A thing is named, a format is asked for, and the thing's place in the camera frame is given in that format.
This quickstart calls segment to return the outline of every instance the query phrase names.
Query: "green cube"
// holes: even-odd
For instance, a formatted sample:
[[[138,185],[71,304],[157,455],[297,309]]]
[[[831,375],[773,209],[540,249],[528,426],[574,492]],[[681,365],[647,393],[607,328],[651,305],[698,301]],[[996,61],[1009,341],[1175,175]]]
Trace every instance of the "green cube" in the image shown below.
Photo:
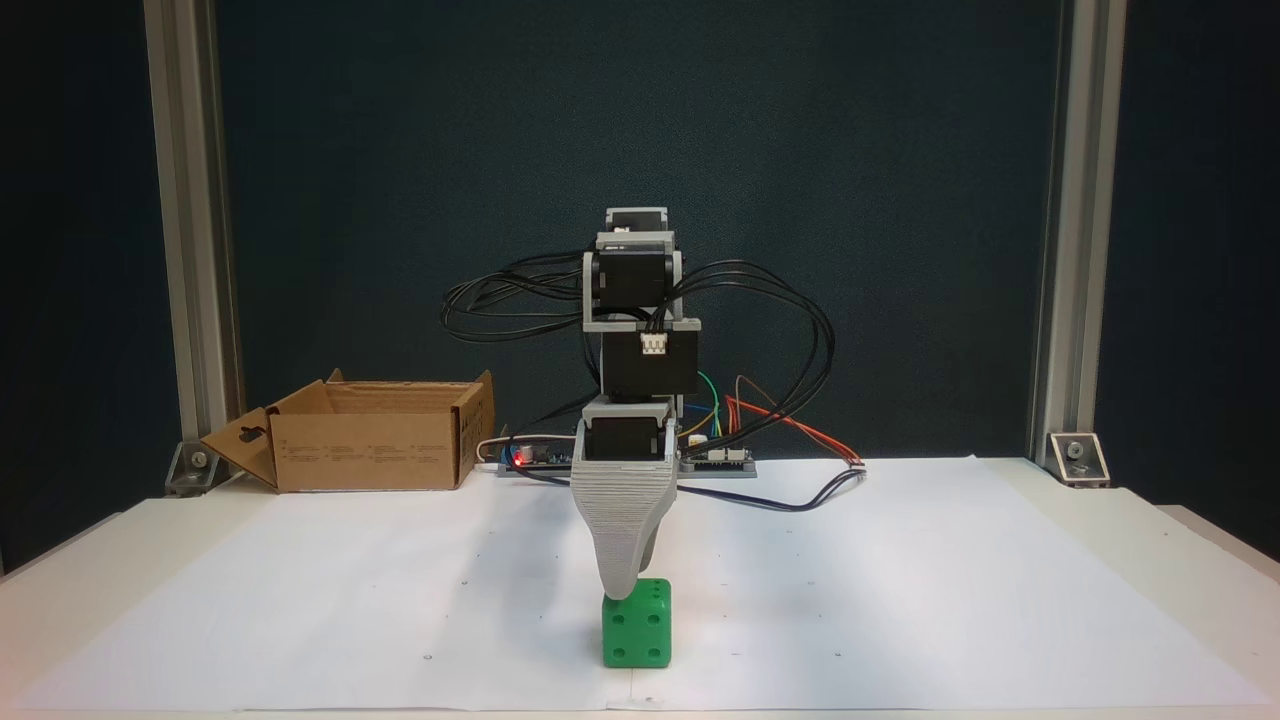
[[[625,600],[604,597],[600,611],[607,667],[666,667],[671,662],[671,583],[640,578]]]

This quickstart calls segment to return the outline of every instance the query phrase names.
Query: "robotic arm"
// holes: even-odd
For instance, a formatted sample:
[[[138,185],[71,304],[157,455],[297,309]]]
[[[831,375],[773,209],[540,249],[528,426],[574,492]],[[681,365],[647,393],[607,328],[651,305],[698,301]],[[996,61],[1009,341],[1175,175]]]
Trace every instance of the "robotic arm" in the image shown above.
[[[681,279],[666,208],[613,208],[582,255],[582,332],[600,334],[600,395],[577,424],[570,487],[595,543],[604,593],[622,600],[649,565],[662,516],[676,500],[678,418],[698,391],[701,322],[676,300]],[[660,332],[646,332],[658,329]]]

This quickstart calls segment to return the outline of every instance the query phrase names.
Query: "tabletop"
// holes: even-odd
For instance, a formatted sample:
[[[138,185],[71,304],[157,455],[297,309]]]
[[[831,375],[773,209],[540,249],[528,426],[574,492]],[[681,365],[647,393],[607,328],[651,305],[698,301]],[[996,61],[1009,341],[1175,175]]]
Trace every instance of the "tabletop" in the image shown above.
[[[1020,459],[984,460],[1060,525],[1180,623],[1210,651],[1272,698],[1280,697],[1280,585],[1245,561],[1126,489],[1070,489]],[[123,712],[12,710],[31,682],[78,651],[187,564],[236,532],[271,497],[255,480],[237,480],[192,500],[148,500],[0,583],[0,716],[125,717]],[[461,712],[421,711],[431,717]],[[582,715],[626,715],[602,711]],[[160,717],[166,714],[151,714]],[[202,714],[172,714],[184,720]],[[236,714],[246,720],[284,712]],[[297,712],[288,712],[297,717]],[[311,711],[308,716],[349,717]],[[517,716],[513,712],[466,714]],[[531,714],[521,712],[520,717]],[[676,712],[671,715],[692,715]],[[808,716],[809,712],[769,712]],[[874,717],[1276,717],[1276,706],[1156,707],[1044,711],[867,711]],[[209,714],[209,717],[223,716]],[[366,712],[403,720],[406,711]]]

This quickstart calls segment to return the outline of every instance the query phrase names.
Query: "cardboard box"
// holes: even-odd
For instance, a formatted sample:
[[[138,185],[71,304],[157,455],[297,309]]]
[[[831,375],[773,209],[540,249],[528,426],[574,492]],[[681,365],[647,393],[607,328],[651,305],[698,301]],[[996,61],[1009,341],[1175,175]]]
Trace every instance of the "cardboard box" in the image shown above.
[[[452,489],[493,437],[493,377],[346,382],[334,370],[204,438],[276,492]]]

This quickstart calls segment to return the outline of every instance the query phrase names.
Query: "white connector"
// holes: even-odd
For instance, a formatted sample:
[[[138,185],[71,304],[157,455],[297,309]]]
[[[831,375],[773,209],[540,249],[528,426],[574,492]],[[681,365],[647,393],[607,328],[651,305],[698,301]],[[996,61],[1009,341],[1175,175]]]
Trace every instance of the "white connector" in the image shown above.
[[[667,333],[640,333],[641,355],[666,355]]]

